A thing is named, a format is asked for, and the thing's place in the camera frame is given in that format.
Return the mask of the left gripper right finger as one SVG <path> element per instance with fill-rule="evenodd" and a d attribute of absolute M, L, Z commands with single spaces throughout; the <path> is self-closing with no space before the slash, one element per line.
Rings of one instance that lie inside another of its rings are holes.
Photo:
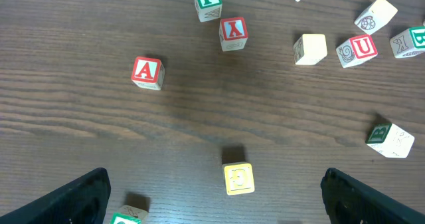
<path fill-rule="evenodd" d="M 321 180 L 322 199 L 332 224 L 424 224 L 424 214 L 336 168 Z"/>

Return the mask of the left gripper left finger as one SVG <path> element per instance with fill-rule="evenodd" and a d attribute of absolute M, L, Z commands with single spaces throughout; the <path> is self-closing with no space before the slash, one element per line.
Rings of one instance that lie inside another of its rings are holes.
<path fill-rule="evenodd" d="M 107 170 L 96 168 L 1 217 L 1 224 L 102 223 L 111 185 Z"/>

